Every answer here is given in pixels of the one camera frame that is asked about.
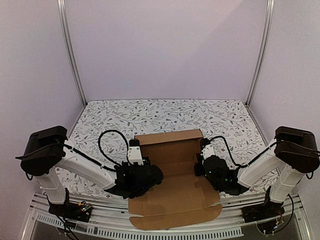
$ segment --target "white wall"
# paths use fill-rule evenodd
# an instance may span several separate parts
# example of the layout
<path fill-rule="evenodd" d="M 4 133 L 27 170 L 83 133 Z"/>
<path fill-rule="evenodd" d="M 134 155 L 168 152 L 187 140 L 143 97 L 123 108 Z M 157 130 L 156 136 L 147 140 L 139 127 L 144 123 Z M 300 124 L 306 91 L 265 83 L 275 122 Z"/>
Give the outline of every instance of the white wall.
<path fill-rule="evenodd" d="M 17 240 L 34 194 L 15 156 L 29 135 L 71 128 L 82 106 L 56 0 L 5 0 L 0 7 L 0 239 Z"/>
<path fill-rule="evenodd" d="M 68 0 L 88 100 L 244 100 L 266 0 Z"/>
<path fill-rule="evenodd" d="M 252 110 L 270 140 L 284 125 L 312 131 L 320 149 L 320 1 L 275 1 L 274 16 Z M 298 192 L 320 239 L 320 171 Z"/>

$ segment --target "floral pattern tablecloth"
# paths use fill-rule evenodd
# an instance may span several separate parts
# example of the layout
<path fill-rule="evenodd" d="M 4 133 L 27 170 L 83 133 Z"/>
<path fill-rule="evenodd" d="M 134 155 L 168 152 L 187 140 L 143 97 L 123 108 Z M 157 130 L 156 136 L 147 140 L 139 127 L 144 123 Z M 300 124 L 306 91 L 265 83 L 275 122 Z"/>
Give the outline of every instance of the floral pattern tablecloth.
<path fill-rule="evenodd" d="M 234 160 L 239 164 L 248 163 L 265 145 L 239 100 L 104 100 L 91 101 L 86 106 L 70 139 L 79 150 L 105 162 L 112 168 L 98 148 L 98 137 L 107 129 L 121 131 L 129 140 L 134 135 L 154 134 L 190 129 L 201 129 L 204 137 L 222 135 L 226 138 Z M 126 160 L 126 145 L 116 133 L 102 138 L 102 148 L 117 162 Z M 234 168 L 222 140 L 213 143 L 215 153 L 227 160 Z M 103 191 L 100 187 L 77 174 L 57 168 L 62 184 L 73 194 L 92 197 L 121 198 Z M 244 195 L 262 193 L 278 177 L 276 170 L 258 180 Z M 232 197 L 224 192 L 221 198 Z"/>

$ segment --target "brown cardboard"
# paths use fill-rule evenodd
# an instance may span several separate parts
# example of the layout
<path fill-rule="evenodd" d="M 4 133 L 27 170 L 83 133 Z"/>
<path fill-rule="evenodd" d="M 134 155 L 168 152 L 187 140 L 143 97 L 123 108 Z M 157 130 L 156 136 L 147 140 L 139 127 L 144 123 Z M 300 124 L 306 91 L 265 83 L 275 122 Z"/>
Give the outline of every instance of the brown cardboard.
<path fill-rule="evenodd" d="M 164 174 L 163 182 L 144 196 L 129 199 L 130 217 L 138 229 L 158 230 L 215 219 L 222 211 L 219 193 L 204 177 L 195 177 L 196 153 L 201 152 L 199 129 L 135 136 L 143 156 Z"/>

